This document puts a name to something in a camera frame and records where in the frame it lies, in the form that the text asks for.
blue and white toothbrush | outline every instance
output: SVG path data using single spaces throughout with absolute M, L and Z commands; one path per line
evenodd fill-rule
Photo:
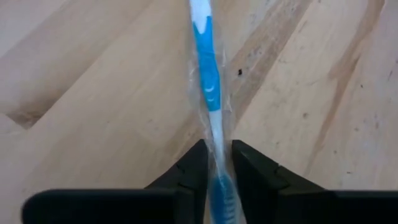
M 209 112 L 215 146 L 216 172 L 210 182 L 210 212 L 213 223 L 237 223 L 237 198 L 225 163 L 221 79 L 213 41 L 210 0 L 190 0 L 191 18 L 198 53 L 200 84 Z

clear plastic packaging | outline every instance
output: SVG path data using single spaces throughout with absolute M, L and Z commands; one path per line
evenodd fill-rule
M 189 35 L 190 39 L 188 40 L 190 55 L 188 59 L 189 96 L 194 109 L 198 111 L 209 152 L 208 198 L 211 222 L 215 224 L 241 223 L 244 221 L 244 217 L 241 212 L 231 160 L 231 134 L 234 129 L 234 116 L 229 90 L 232 80 L 228 75 L 228 64 L 221 29 L 217 25 L 216 16 L 206 11 L 207 6 L 203 6 L 207 3 L 210 5 L 210 10 L 214 9 L 214 2 L 210 0 L 189 0 L 189 3 L 192 19 L 191 35 Z M 200 12 L 195 11 L 196 7 L 199 7 Z M 214 69 L 209 69 L 211 66 L 207 65 L 207 63 L 212 63 L 212 58 L 215 58 L 220 79 L 219 93 L 221 96 L 220 105 L 217 106 L 217 109 L 214 109 L 212 102 L 210 102 L 214 98 L 209 100 L 210 96 L 208 95 L 215 88 L 214 82 L 218 82 L 218 79 L 214 79 L 217 72 Z M 217 117 L 216 119 L 221 119 L 222 125 L 220 126 L 222 128 L 215 128 L 215 110 L 217 113 L 221 110 L 220 118 Z M 220 144 L 217 141 L 219 138 L 222 138 L 223 141 L 222 150 L 220 150 Z M 231 201 L 233 201 L 233 209 L 228 207 Z

light wood table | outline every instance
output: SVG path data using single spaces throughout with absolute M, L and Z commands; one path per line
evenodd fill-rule
M 143 187 L 202 137 L 188 13 L 0 1 L 1 223 L 41 190 Z M 398 187 L 398 1 L 217 0 L 215 14 L 234 138 L 326 188 Z

blue grip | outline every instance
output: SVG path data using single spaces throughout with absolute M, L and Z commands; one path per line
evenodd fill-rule
M 213 19 L 211 16 L 206 18 L 204 33 L 199 33 L 195 23 L 193 24 L 193 32 L 198 52 L 200 85 L 208 110 L 216 111 L 221 108 L 221 88 L 220 73 L 217 68 L 213 44 Z

black plastic jaw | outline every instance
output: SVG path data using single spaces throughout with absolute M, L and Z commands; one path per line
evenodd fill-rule
M 248 224 L 370 223 L 394 220 L 397 192 L 330 191 L 233 141 L 238 193 Z M 48 190 L 22 209 L 25 224 L 203 223 L 208 180 L 205 142 L 140 190 Z

